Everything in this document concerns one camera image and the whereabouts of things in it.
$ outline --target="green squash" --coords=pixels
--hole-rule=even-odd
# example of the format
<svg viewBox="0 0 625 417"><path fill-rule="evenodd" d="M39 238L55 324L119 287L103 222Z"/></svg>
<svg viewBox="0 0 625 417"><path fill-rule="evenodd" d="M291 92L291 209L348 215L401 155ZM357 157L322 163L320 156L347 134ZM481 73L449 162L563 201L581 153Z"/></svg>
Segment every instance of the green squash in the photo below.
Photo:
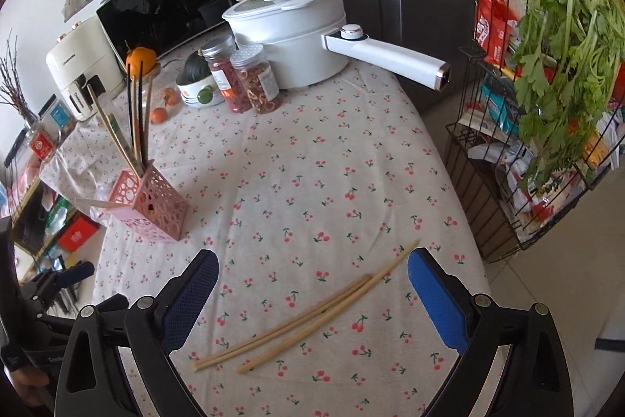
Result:
<svg viewBox="0 0 625 417"><path fill-rule="evenodd" d="M193 52L184 62L180 79L187 84L194 84L211 74L208 63L201 51Z"/></svg>

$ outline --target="orange pumpkin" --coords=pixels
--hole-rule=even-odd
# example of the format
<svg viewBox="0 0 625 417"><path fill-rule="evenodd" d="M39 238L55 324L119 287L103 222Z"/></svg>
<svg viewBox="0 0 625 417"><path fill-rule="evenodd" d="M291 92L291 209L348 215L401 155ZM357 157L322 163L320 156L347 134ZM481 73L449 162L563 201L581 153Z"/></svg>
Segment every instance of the orange pumpkin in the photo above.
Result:
<svg viewBox="0 0 625 417"><path fill-rule="evenodd" d="M156 65L156 52L150 48L137 47L126 56L126 69L130 66L130 76L139 78L139 71L143 62L143 76L145 77Z"/></svg>

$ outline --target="jar label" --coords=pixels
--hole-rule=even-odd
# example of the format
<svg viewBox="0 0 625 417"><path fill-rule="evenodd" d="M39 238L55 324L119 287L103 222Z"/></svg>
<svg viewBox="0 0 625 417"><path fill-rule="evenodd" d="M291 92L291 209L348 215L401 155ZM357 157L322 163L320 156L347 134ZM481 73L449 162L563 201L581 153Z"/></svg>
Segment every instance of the jar label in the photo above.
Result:
<svg viewBox="0 0 625 417"><path fill-rule="evenodd" d="M230 87L230 82L228 82L228 79L226 78L226 74L222 70L212 70L211 73L215 82L217 82L217 87L219 87L220 90L228 90L232 88Z"/></svg>
<svg viewBox="0 0 625 417"><path fill-rule="evenodd" d="M258 81L261 82L267 101L273 100L277 96L279 89L277 88L276 78L273 76L271 67L258 74Z"/></svg>

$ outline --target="tile floor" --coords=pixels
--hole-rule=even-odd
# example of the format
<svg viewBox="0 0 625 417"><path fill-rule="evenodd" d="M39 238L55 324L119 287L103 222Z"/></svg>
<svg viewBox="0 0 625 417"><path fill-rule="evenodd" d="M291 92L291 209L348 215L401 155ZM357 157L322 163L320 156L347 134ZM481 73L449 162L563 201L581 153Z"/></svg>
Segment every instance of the tile floor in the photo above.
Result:
<svg viewBox="0 0 625 417"><path fill-rule="evenodd" d="M447 142L460 96L423 115L438 151ZM625 354L595 350L610 311L625 291L625 168L611 172L553 230L527 251L486 266L500 306L547 304L564 345L576 417L601 409L625 371ZM617 317L625 339L625 313Z"/></svg>

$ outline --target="green fruit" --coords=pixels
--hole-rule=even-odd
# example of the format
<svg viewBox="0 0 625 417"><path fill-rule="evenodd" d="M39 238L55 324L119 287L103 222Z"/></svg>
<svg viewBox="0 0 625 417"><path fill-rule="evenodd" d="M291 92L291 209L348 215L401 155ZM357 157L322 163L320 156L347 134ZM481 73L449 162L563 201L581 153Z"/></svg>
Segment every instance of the green fruit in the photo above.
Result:
<svg viewBox="0 0 625 417"><path fill-rule="evenodd" d="M198 101L202 103L202 105L208 105L213 100L213 89L208 86L204 87L200 92L198 92Z"/></svg>

